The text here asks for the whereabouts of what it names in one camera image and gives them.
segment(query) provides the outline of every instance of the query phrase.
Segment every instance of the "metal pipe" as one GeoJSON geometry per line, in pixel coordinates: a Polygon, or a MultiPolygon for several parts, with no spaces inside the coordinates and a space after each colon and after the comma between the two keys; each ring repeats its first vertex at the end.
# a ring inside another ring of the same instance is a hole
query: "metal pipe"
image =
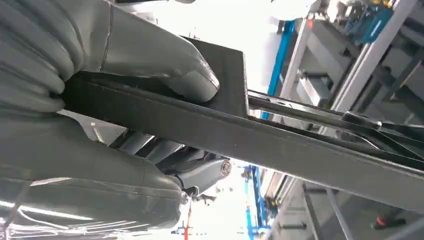
{"type": "Polygon", "coordinates": [[[340,211],[340,208],[337,205],[336,197],[334,196],[333,190],[328,187],[326,187],[325,190],[327,191],[328,200],[330,201],[330,204],[332,206],[332,209],[334,210],[335,216],[337,217],[338,222],[340,223],[344,236],[346,237],[347,240],[353,240],[354,237],[351,233],[351,230],[349,229],[348,224],[346,223],[345,218],[343,217],[342,211],[340,211]]]}
{"type": "Polygon", "coordinates": [[[155,136],[134,132],[126,137],[125,141],[118,147],[119,150],[135,155],[142,147],[150,142],[155,136]]]}
{"type": "Polygon", "coordinates": [[[155,147],[145,158],[156,165],[169,155],[175,153],[181,146],[182,144],[178,142],[160,138],[155,142],[155,147]]]}
{"type": "Polygon", "coordinates": [[[400,231],[395,234],[389,236],[385,240],[401,240],[405,239],[407,236],[413,234],[414,232],[421,230],[424,228],[424,217],[417,220],[416,222],[402,228],[400,231]]]}
{"type": "Polygon", "coordinates": [[[101,142],[101,143],[105,143],[105,141],[103,140],[102,135],[100,134],[99,130],[96,127],[96,123],[95,122],[91,122],[91,126],[93,127],[93,132],[95,134],[95,137],[97,138],[97,141],[101,142]]]}

